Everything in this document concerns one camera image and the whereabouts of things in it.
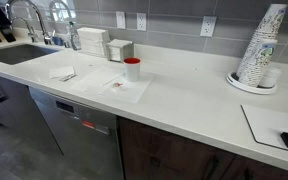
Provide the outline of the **white paper towel sheet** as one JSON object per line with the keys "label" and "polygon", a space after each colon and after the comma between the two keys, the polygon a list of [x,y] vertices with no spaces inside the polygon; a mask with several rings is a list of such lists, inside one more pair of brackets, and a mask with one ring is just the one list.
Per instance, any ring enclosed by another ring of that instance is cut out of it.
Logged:
{"label": "white paper towel sheet", "polygon": [[[153,75],[151,73],[141,73],[138,81],[128,82],[125,79],[125,76],[121,75],[106,84],[99,92],[99,95],[128,103],[137,103],[150,85],[152,79]],[[123,85],[120,87],[113,87],[114,83],[123,83]]]}

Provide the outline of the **white mug red interior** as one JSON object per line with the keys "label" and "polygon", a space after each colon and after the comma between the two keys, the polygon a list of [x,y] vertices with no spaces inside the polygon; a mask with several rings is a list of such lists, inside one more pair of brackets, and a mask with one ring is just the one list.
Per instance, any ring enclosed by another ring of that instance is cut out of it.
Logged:
{"label": "white mug red interior", "polygon": [[140,74],[140,62],[138,58],[126,58],[124,63],[125,77],[129,82],[135,82],[139,79]]}

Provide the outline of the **white napkin dispenser box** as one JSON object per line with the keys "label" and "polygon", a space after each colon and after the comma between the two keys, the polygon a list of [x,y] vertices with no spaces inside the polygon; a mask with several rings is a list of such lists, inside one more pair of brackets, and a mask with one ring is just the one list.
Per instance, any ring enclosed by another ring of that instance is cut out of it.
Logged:
{"label": "white napkin dispenser box", "polygon": [[132,41],[114,39],[106,46],[109,61],[122,62],[124,59],[134,56],[134,43]]}

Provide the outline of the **dark wood cabinet doors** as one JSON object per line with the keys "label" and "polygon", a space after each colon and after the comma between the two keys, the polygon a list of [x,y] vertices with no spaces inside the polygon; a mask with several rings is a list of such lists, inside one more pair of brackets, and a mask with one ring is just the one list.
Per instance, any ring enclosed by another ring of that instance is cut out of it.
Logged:
{"label": "dark wood cabinet doors", "polygon": [[288,171],[120,117],[126,180],[288,180]]}

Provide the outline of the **stack of white paper towels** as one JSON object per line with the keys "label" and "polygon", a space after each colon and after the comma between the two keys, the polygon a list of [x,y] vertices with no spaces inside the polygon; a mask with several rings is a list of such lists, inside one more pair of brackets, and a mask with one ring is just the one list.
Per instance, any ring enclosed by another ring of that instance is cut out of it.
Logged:
{"label": "stack of white paper towels", "polygon": [[83,53],[104,58],[107,57],[106,44],[110,41],[107,30],[82,27],[77,32],[80,36],[81,51]]}

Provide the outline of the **stainless steel dishwasher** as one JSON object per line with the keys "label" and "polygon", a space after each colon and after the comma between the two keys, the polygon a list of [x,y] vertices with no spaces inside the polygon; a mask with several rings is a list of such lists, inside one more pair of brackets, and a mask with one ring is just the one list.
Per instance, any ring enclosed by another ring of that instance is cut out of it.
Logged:
{"label": "stainless steel dishwasher", "polygon": [[29,88],[65,159],[91,180],[124,180],[117,116]]}

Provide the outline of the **clear plastic water bottle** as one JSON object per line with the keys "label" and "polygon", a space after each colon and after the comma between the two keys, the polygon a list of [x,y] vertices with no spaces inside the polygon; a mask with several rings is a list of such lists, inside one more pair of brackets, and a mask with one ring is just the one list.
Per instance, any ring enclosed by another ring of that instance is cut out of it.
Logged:
{"label": "clear plastic water bottle", "polygon": [[67,30],[68,30],[69,41],[71,43],[72,48],[74,50],[80,50],[81,43],[80,43],[79,34],[72,21],[69,22],[69,25],[67,26]]}

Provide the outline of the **white round cup tray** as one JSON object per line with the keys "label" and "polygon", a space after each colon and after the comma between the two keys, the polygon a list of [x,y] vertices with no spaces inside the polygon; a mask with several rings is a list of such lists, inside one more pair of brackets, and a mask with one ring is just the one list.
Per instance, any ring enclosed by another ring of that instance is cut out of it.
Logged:
{"label": "white round cup tray", "polygon": [[277,92],[278,87],[274,85],[273,87],[252,87],[245,84],[242,84],[238,81],[238,77],[234,71],[229,72],[226,76],[226,80],[229,84],[231,84],[233,87],[240,89],[245,92],[253,93],[253,94],[259,94],[259,95],[271,95]]}

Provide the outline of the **blue sponge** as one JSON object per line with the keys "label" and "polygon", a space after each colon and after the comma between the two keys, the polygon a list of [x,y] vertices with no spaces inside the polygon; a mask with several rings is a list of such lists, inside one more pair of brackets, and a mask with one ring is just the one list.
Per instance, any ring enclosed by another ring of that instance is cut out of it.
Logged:
{"label": "blue sponge", "polygon": [[54,42],[55,45],[63,46],[64,42],[63,39],[57,36],[52,37],[52,41]]}

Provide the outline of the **tall stack paper cups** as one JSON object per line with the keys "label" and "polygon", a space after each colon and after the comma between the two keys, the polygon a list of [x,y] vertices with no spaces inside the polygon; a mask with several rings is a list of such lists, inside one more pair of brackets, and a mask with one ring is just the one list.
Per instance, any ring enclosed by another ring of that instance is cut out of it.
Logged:
{"label": "tall stack paper cups", "polygon": [[255,53],[255,48],[261,39],[275,39],[286,14],[287,4],[271,4],[256,28],[252,39],[245,51],[243,59],[236,72],[240,76],[246,62]]}

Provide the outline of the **short stack paper cups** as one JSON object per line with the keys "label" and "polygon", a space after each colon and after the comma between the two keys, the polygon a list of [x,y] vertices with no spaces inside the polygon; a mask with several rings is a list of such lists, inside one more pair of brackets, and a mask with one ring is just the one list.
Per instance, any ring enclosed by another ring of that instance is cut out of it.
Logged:
{"label": "short stack paper cups", "polygon": [[246,62],[238,81],[242,84],[257,87],[268,68],[277,44],[276,39],[261,39],[255,48],[255,53]]}

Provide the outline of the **stainless steel sink basin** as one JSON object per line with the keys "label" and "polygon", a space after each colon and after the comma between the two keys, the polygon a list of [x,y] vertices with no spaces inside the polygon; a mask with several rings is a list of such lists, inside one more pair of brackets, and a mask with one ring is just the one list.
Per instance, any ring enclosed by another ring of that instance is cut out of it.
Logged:
{"label": "stainless steel sink basin", "polygon": [[0,62],[15,65],[52,53],[56,53],[56,50],[29,44],[9,46],[0,48]]}

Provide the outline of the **dark wood cabinet under sink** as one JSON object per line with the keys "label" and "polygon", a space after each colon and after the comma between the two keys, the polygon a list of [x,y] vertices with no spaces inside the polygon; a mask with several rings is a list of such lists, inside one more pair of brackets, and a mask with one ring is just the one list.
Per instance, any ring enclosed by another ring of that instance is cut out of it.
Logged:
{"label": "dark wood cabinet under sink", "polygon": [[0,124],[40,150],[62,154],[29,87],[3,77],[0,77]]}

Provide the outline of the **white wall outlet middle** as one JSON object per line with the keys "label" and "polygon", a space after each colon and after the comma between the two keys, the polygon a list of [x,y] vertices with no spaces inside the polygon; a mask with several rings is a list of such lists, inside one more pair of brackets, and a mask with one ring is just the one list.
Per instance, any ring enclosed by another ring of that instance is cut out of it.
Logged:
{"label": "white wall outlet middle", "polygon": [[147,21],[145,13],[137,14],[137,29],[139,31],[145,31],[147,29]]}

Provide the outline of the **white wall outlet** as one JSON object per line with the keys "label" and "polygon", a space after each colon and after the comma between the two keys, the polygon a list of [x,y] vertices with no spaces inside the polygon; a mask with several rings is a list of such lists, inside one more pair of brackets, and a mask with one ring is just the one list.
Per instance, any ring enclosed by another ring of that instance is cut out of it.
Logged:
{"label": "white wall outlet", "polygon": [[137,29],[139,31],[145,31],[147,29],[147,21],[145,13],[137,14]]}
{"label": "white wall outlet", "polygon": [[202,37],[212,37],[216,25],[216,16],[204,16],[200,35]]}

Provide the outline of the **white wall switch plate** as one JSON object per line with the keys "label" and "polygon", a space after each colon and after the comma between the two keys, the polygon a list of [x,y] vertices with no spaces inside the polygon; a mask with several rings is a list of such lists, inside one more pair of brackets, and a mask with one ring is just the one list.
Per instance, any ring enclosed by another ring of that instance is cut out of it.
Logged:
{"label": "white wall switch plate", "polygon": [[125,29],[126,28],[126,19],[125,19],[125,13],[121,11],[116,12],[116,21],[117,21],[117,27],[119,29]]}

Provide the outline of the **white wall outlet right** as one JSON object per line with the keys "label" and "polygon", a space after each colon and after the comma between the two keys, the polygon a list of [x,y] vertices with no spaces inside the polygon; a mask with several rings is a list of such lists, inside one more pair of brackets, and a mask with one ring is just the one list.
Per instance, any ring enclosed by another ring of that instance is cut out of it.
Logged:
{"label": "white wall outlet right", "polygon": [[216,25],[216,16],[204,16],[200,35],[202,37],[212,37]]}

